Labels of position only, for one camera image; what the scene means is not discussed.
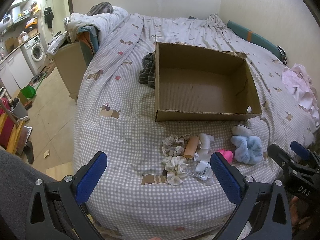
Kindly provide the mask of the person's right hand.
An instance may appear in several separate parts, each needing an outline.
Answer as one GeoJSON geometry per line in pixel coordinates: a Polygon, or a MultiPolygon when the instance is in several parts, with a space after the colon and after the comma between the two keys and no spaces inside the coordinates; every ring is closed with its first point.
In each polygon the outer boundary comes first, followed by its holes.
{"type": "Polygon", "coordinates": [[[291,200],[290,203],[290,214],[291,214],[291,225],[292,227],[296,226],[299,224],[301,218],[299,217],[298,214],[298,209],[297,209],[297,203],[299,201],[299,198],[294,196],[291,200]]]}

